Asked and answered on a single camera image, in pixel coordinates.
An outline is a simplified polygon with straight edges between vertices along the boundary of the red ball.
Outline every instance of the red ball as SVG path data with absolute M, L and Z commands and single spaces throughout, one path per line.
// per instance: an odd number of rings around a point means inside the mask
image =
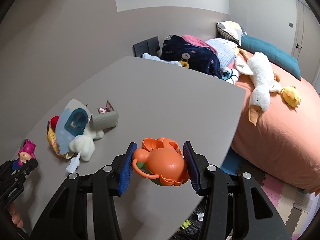
M 52 117 L 51 120 L 50 120 L 51 128 L 52 128 L 53 131 L 56 130 L 56 126 L 57 126 L 58 119 L 59 119 L 58 116 L 54 116 L 54 117 Z

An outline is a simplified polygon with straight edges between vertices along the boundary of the human hand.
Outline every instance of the human hand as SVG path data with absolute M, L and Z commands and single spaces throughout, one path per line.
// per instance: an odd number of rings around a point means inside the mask
M 8 208 L 8 211 L 11 214 L 12 222 L 15 225 L 17 225 L 18 228 L 22 228 L 23 227 L 23 220 L 22 220 L 20 214 L 18 213 L 16 204 L 14 202 L 11 203 L 11 205 Z

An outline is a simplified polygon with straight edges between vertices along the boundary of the white plastic tool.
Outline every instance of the white plastic tool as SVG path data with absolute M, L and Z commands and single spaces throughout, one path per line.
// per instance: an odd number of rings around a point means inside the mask
M 66 168 L 66 171 L 70 174 L 70 173 L 74 173 L 76 172 L 76 169 L 78 168 L 78 166 L 80 165 L 80 153 L 78 153 L 78 155 L 76 157 L 73 157 L 71 159 L 70 164 L 68 165 L 68 167 Z

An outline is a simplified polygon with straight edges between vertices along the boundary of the orange bedsheet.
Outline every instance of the orange bedsheet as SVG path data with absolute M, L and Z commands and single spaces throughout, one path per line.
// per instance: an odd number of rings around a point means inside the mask
M 301 105 L 289 109 L 280 94 L 271 93 L 269 109 L 255 127 L 248 120 L 248 103 L 254 89 L 250 78 L 241 75 L 236 83 L 246 90 L 244 109 L 232 148 L 265 172 L 296 187 L 320 190 L 320 98 L 303 78 L 301 81 L 272 64 L 281 86 L 295 86 Z

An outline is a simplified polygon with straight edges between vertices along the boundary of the doll face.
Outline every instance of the doll face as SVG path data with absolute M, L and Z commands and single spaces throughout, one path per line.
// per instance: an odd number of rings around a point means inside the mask
M 32 157 L 29 153 L 26 152 L 20 152 L 20 161 L 22 163 L 26 163 L 27 161 L 31 160 Z

